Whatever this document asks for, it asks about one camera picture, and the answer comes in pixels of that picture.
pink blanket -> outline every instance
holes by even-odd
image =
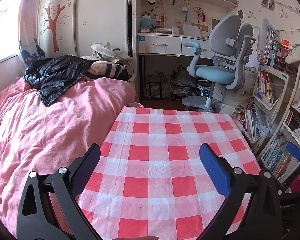
[[[102,145],[123,106],[135,99],[124,81],[78,82],[51,106],[23,78],[0,93],[0,219],[16,235],[17,213],[27,176],[54,173]]]

gray chair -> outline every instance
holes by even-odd
[[[200,58],[200,44],[193,41],[184,42],[186,47],[192,47],[194,58],[187,70],[190,76],[203,78],[213,82],[209,97],[190,96],[182,100],[187,107],[192,107],[202,112],[213,112],[213,105],[217,102],[212,100],[213,90],[216,83],[224,85],[227,89],[238,90],[244,86],[245,65],[252,53],[252,46],[255,43],[253,28],[245,23],[241,29],[241,20],[235,14],[224,17],[212,30],[209,36],[209,46],[217,54],[226,57],[235,57],[234,60],[213,56],[214,66],[197,65]]]

pink curtain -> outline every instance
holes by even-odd
[[[37,19],[40,0],[21,0],[18,19],[19,57],[29,66],[45,58],[44,51],[37,43]]]

tree wall decal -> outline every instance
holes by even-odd
[[[72,3],[70,0],[50,0],[47,7],[45,7],[46,0],[43,1],[43,9],[45,10],[47,14],[47,19],[45,16],[45,13],[41,13],[41,18],[43,19],[41,25],[43,25],[44,30],[40,31],[40,35],[42,35],[46,30],[52,31],[52,38],[53,38],[53,52],[59,51],[58,41],[57,41],[57,34],[56,34],[56,27],[58,24],[65,24],[64,19],[68,18],[68,15],[63,15],[60,20],[58,20],[62,10],[66,7],[70,7]]]

window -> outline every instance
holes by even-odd
[[[21,0],[0,1],[0,58],[18,53],[18,15]]]

